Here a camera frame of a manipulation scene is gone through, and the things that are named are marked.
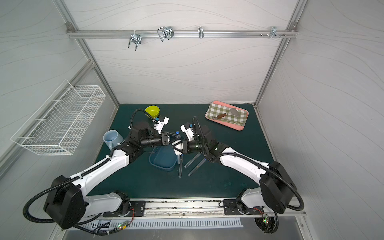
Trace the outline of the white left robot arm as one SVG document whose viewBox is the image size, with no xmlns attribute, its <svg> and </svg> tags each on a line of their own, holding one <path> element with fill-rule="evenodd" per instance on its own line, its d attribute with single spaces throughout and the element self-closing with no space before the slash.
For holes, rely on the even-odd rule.
<svg viewBox="0 0 384 240">
<path fill-rule="evenodd" d="M 110 193 L 89 198 L 89 192 L 109 176 L 137 160 L 145 148 L 168 146 L 179 143 L 177 133 L 163 132 L 162 124 L 168 119 L 151 119 L 150 122 L 130 123 L 130 132 L 106 157 L 91 167 L 66 178 L 59 176 L 50 188 L 38 193 L 27 201 L 23 216 L 38 224 L 56 223 L 66 230 L 79 224 L 84 218 L 103 212 L 125 213 L 129 198 L 121 193 Z M 49 219 L 32 216 L 30 206 L 42 196 L 46 196 L 44 211 Z"/>
</svg>

